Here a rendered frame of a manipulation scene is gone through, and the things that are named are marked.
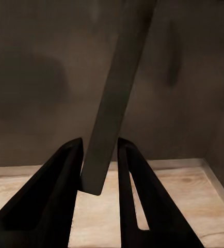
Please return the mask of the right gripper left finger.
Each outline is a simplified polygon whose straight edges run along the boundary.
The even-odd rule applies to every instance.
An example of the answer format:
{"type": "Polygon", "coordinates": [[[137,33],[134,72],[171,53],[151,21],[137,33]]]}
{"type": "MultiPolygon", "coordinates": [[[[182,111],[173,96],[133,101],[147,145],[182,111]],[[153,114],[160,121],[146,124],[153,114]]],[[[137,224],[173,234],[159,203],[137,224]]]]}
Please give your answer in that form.
{"type": "Polygon", "coordinates": [[[84,151],[63,144],[0,210],[0,248],[68,248],[84,151]]]}

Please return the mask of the poster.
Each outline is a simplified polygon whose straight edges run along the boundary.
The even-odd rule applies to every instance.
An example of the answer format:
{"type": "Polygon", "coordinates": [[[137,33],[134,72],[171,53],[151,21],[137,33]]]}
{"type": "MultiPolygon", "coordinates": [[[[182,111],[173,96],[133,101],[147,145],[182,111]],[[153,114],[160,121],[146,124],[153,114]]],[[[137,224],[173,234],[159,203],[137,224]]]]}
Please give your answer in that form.
{"type": "Polygon", "coordinates": [[[128,0],[78,191],[100,196],[158,0],[128,0]]]}

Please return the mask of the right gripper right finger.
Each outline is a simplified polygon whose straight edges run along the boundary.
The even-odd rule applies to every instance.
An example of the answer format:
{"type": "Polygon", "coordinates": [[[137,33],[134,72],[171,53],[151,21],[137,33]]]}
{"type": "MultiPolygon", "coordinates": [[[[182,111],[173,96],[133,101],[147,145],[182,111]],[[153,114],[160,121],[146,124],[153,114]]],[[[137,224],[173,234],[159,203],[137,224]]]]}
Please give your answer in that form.
{"type": "Polygon", "coordinates": [[[138,147],[117,141],[121,248],[204,248],[138,147]],[[130,172],[149,231],[137,226],[130,172]]]}

